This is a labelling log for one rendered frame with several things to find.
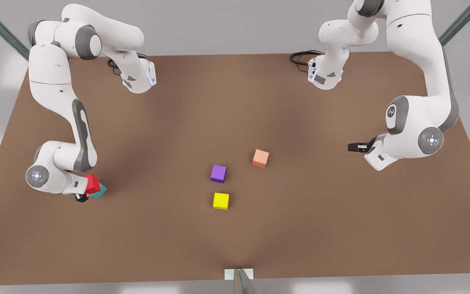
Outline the red wooden cube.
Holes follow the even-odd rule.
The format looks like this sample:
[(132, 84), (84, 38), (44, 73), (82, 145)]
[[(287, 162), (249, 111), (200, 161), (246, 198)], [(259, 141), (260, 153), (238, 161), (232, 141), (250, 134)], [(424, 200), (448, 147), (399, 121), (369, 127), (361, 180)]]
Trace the red wooden cube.
[(88, 179), (88, 183), (86, 185), (86, 190), (85, 190), (86, 194), (91, 195), (101, 190), (99, 179), (95, 175), (88, 174), (84, 177)]

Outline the teal wooden cube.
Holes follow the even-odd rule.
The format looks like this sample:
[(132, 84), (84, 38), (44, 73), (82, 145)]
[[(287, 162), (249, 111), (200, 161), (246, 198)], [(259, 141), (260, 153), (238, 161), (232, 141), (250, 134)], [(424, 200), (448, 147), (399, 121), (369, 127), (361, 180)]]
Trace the teal wooden cube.
[(103, 186), (102, 183), (99, 183), (99, 188), (99, 191), (89, 194), (89, 196), (95, 199), (99, 199), (107, 191), (107, 188)]

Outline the orange wooden cube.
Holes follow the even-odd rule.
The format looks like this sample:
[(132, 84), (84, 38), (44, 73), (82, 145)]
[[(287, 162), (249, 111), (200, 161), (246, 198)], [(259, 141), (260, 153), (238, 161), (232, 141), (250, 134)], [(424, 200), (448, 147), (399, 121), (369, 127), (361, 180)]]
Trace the orange wooden cube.
[(256, 149), (252, 161), (252, 165), (265, 169), (267, 161), (268, 161), (269, 153), (262, 151), (260, 149)]

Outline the purple wooden cube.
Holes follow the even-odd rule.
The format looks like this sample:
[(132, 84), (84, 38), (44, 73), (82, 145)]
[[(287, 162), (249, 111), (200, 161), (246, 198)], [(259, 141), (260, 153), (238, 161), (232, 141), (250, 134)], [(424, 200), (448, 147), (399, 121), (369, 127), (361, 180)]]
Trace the purple wooden cube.
[(213, 165), (210, 178), (213, 182), (224, 183), (226, 173), (227, 167), (221, 165)]

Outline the yellow wooden cube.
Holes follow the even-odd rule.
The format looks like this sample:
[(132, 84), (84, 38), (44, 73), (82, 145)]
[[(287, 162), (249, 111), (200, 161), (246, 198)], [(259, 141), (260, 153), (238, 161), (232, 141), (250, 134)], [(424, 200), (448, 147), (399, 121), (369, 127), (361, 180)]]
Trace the yellow wooden cube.
[(229, 208), (229, 194), (220, 192), (214, 193), (213, 208), (227, 210)]

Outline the silver frame post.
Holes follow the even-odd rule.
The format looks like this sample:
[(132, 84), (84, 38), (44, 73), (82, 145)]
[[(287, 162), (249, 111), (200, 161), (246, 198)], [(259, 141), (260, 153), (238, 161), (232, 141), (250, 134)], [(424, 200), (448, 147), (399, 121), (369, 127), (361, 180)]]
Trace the silver frame post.
[(30, 50), (25, 46), (1, 21), (0, 37), (15, 49), (26, 61), (29, 60)]
[(464, 9), (464, 11), (446, 28), (446, 30), (440, 35), (439, 41), (444, 47), (449, 43), (457, 33), (465, 27), (470, 21), (470, 4)]
[(224, 270), (224, 279), (233, 280), (233, 294), (259, 294), (253, 284), (253, 278), (253, 268)]

